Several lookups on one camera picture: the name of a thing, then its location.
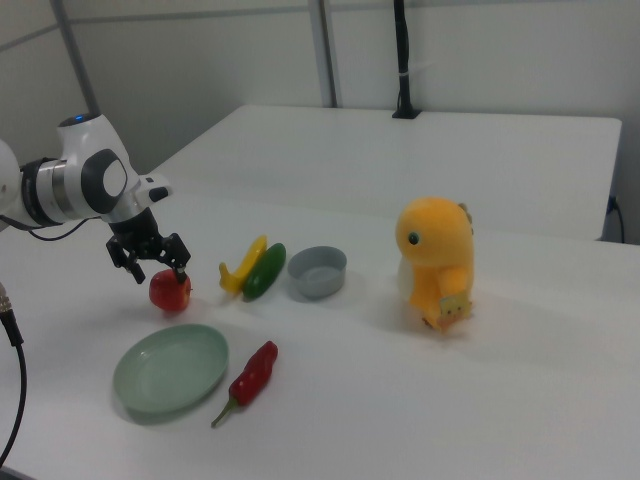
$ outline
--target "pepper stem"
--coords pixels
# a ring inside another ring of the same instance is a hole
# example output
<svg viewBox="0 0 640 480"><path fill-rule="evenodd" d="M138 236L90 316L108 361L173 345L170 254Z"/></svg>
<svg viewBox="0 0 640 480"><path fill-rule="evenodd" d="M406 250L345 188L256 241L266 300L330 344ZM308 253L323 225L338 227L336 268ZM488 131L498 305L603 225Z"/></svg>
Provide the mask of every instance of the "pepper stem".
<svg viewBox="0 0 640 480"><path fill-rule="evenodd" d="M220 420L222 420L227 413L229 413L231 410L233 410L237 406L238 406L238 400L236 400L235 397L229 397L229 401L222 409L222 412L220 412L220 415L218 415L216 419L213 422L211 422L211 428L216 428Z"/></svg>

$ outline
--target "white table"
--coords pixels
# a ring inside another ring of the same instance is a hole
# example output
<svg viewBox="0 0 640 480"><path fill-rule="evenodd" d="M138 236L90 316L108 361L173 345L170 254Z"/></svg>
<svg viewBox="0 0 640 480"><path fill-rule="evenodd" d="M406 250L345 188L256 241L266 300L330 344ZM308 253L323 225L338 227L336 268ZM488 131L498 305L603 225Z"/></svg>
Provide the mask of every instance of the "white table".
<svg viewBox="0 0 640 480"><path fill-rule="evenodd" d="M173 319L111 266L106 225L52 245L2 233L0 272L30 378L9 467L42 480L636 478L637 247L477 226L474 318L441 337L396 292L395 219L224 198L171 180L193 193L154 212L191 250L195 288ZM237 263L261 233L290 253L343 249L343 290L307 303L285 274L261 299L230 302L217 265ZM143 267L149 277L161 269ZM144 336L187 322L226 336L225 379L178 418L136 423L113 398L115 365ZM280 347L268 388L211 430L227 386L267 339ZM2 345L6 436L19 382Z"/></svg>
<svg viewBox="0 0 640 480"><path fill-rule="evenodd" d="M606 118L396 120L386 111L245 106L159 170L179 191L390 218L412 198L443 196L465 202L485 228L592 240L602 233L620 127Z"/></svg>

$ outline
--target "red chili pepper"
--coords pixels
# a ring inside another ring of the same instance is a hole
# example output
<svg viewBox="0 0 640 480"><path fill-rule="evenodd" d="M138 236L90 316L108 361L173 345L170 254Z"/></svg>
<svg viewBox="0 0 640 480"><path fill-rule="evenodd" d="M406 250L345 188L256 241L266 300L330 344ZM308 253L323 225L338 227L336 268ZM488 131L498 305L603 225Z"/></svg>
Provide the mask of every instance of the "red chili pepper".
<svg viewBox="0 0 640 480"><path fill-rule="evenodd" d="M278 347L269 340L249 359L244 371L229 387L229 401L211 422L214 428L222 418L237 407L249 405L271 378L271 368L278 358Z"/></svg>

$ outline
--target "yellow banana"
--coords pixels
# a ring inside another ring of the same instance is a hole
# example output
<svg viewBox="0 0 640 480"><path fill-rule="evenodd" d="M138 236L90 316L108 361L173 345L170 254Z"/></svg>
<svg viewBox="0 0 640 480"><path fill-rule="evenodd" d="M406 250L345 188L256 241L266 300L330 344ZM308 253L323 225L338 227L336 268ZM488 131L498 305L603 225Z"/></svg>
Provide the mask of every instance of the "yellow banana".
<svg viewBox="0 0 640 480"><path fill-rule="evenodd" d="M266 250L267 236L261 235L251 244L242 263L235 272L230 273L227 264L222 262L220 264L220 286L222 289L233 295L240 293L249 273L251 273L251 269Z"/></svg>

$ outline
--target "white wall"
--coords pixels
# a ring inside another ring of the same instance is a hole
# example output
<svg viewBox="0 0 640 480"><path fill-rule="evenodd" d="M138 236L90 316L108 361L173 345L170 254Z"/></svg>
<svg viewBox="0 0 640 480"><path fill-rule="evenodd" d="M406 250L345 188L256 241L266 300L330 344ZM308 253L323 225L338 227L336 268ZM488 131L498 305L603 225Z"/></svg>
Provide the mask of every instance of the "white wall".
<svg viewBox="0 0 640 480"><path fill-rule="evenodd" d="M455 2L421 2L433 3ZM462 3L407 8L414 106L621 119L614 191L627 241L640 243L640 1ZM395 109L390 5L330 2L341 106ZM617 237L610 220L607 231Z"/></svg>
<svg viewBox="0 0 640 480"><path fill-rule="evenodd" d="M149 171L237 107L326 103L307 0L66 0L103 113Z"/></svg>
<svg viewBox="0 0 640 480"><path fill-rule="evenodd" d="M0 1L0 138L20 163L55 157L60 121L86 110L48 0Z"/></svg>

